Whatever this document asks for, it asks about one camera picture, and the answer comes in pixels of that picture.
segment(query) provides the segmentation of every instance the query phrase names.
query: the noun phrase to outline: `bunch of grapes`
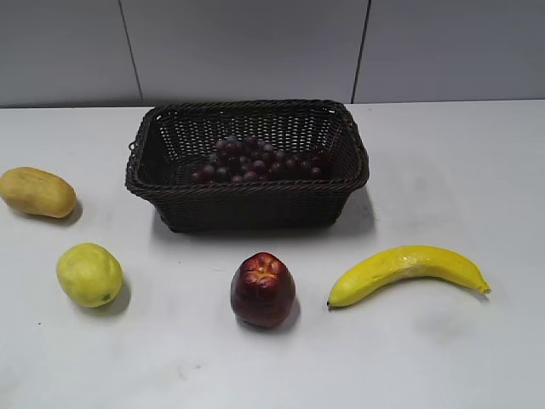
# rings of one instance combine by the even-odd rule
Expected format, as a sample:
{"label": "bunch of grapes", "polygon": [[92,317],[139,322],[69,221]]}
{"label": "bunch of grapes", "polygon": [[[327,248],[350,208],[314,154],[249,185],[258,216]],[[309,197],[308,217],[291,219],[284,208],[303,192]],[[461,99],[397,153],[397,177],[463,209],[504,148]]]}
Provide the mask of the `bunch of grapes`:
{"label": "bunch of grapes", "polygon": [[324,179],[329,160],[325,150],[316,148],[301,155],[286,155],[270,143],[253,136],[220,139],[209,162],[192,173],[193,183],[246,183]]}

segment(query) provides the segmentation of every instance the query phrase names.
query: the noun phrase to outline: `grape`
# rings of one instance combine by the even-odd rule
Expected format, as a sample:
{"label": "grape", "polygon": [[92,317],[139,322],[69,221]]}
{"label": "grape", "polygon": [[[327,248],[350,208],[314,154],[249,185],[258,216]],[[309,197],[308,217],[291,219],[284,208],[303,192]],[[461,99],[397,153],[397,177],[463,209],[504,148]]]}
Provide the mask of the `grape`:
{"label": "grape", "polygon": [[310,177],[313,179],[319,179],[322,177],[322,170],[320,168],[312,168],[310,170]]}
{"label": "grape", "polygon": [[327,152],[324,149],[313,149],[311,154],[313,167],[319,168],[327,165]]}
{"label": "grape", "polygon": [[191,181],[193,183],[202,183],[204,181],[203,173],[199,170],[191,173]]}
{"label": "grape", "polygon": [[221,150],[223,150],[223,148],[225,147],[226,144],[227,144],[227,142],[226,142],[225,139],[220,139],[218,142],[215,143],[215,149],[217,151],[221,151]]}
{"label": "grape", "polygon": [[252,151],[250,153],[250,159],[252,160],[261,159],[261,151]]}
{"label": "grape", "polygon": [[257,148],[257,139],[254,136],[246,136],[244,142],[251,148]]}
{"label": "grape", "polygon": [[225,158],[220,158],[218,153],[212,153],[210,155],[209,162],[216,166],[223,166],[225,164]]}
{"label": "grape", "polygon": [[262,160],[256,160],[253,164],[253,168],[257,173],[265,173],[267,171],[267,165]]}
{"label": "grape", "polygon": [[246,173],[247,171],[249,170],[252,170],[252,165],[251,163],[249,164],[241,164],[240,165],[240,174],[243,175],[244,173]]}
{"label": "grape", "polygon": [[265,162],[266,164],[271,164],[272,162],[274,162],[274,153],[272,152],[264,152],[262,155],[261,155],[261,160],[263,162]]}
{"label": "grape", "polygon": [[228,181],[229,180],[229,170],[226,167],[220,167],[215,172],[215,179],[217,181]]}
{"label": "grape", "polygon": [[310,160],[303,160],[301,162],[301,171],[303,172],[305,176],[310,175],[310,171],[312,168],[313,168],[313,165],[310,163]]}
{"label": "grape", "polygon": [[256,181],[257,178],[258,176],[253,170],[244,173],[244,181]]}
{"label": "grape", "polygon": [[227,160],[227,163],[229,165],[229,169],[231,169],[232,171],[235,171],[240,167],[240,157],[238,156],[230,157]]}
{"label": "grape", "polygon": [[236,156],[240,153],[237,144],[232,142],[228,142],[225,145],[225,152],[227,152],[229,156]]}
{"label": "grape", "polygon": [[201,173],[203,174],[203,179],[206,181],[209,181],[210,179],[214,178],[214,175],[215,175],[214,165],[206,164],[201,170]]}
{"label": "grape", "polygon": [[227,152],[225,152],[224,150],[222,151],[217,151],[216,152],[217,155],[218,155],[218,159],[220,160],[220,163],[224,163],[227,161],[227,159],[229,158],[229,155],[227,154]]}
{"label": "grape", "polygon": [[289,173],[294,175],[298,171],[298,168],[299,168],[299,164],[294,158],[289,158],[288,160],[286,160],[286,170]]}
{"label": "grape", "polygon": [[274,153],[274,157],[276,158],[277,162],[284,162],[286,159],[286,153],[280,149]]}
{"label": "grape", "polygon": [[269,170],[271,177],[273,179],[281,179],[282,176],[284,176],[285,167],[284,164],[281,162],[275,162],[271,165],[271,169]]}

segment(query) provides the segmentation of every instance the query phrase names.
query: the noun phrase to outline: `basket rim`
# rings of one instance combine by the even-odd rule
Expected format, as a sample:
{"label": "basket rim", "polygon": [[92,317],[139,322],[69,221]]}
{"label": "basket rim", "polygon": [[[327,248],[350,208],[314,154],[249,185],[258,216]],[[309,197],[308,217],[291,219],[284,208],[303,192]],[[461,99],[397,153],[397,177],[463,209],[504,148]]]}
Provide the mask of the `basket rim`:
{"label": "basket rim", "polygon": [[[142,181],[138,176],[138,170],[141,164],[141,157],[144,153],[148,130],[153,121],[162,113],[172,111],[202,112],[210,110],[238,110],[245,108],[282,108],[282,107],[300,107],[300,108],[329,108],[336,109],[338,114],[343,116],[345,125],[348,127],[347,137],[352,138],[354,148],[359,151],[358,169],[353,177],[344,179],[323,179],[317,181],[309,180],[291,180],[291,181],[253,181],[246,183],[232,184],[213,183],[209,185],[202,184],[183,184],[183,185],[158,185]],[[143,191],[148,194],[165,194],[167,192],[190,193],[190,194],[211,194],[211,193],[253,193],[253,192],[283,192],[283,191],[306,191],[306,192],[352,192],[365,185],[369,179],[369,156],[363,146],[358,132],[358,126],[353,120],[352,114],[340,102],[332,100],[254,100],[254,101],[233,101],[233,102],[185,102],[181,104],[169,104],[157,106],[146,113],[141,121],[141,125],[136,134],[136,138],[129,144],[130,156],[127,163],[125,186],[130,192],[141,196]]]}

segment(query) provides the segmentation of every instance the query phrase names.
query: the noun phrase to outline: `lemon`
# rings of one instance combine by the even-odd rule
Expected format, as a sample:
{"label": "lemon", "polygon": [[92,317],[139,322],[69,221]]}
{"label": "lemon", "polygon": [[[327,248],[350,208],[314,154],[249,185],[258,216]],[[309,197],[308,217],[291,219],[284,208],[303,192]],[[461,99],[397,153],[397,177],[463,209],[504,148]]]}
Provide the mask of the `lemon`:
{"label": "lemon", "polygon": [[84,307],[99,307],[113,300],[121,289],[123,272],[118,260],[104,247],[76,245],[57,262],[62,290]]}

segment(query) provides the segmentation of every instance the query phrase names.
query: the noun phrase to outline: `white wall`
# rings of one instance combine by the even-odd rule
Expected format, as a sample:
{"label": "white wall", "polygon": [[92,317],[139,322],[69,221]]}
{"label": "white wall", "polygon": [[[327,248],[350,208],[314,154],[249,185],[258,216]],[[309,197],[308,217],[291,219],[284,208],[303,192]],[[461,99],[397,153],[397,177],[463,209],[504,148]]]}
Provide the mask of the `white wall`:
{"label": "white wall", "polygon": [[545,98],[545,0],[373,0],[356,102]]}
{"label": "white wall", "polygon": [[[350,102],[367,1],[0,0],[0,107]],[[545,0],[372,0],[355,102],[521,98]]]}
{"label": "white wall", "polygon": [[140,101],[117,0],[0,0],[0,107]]}
{"label": "white wall", "polygon": [[349,102],[366,0],[123,0],[144,101]]}

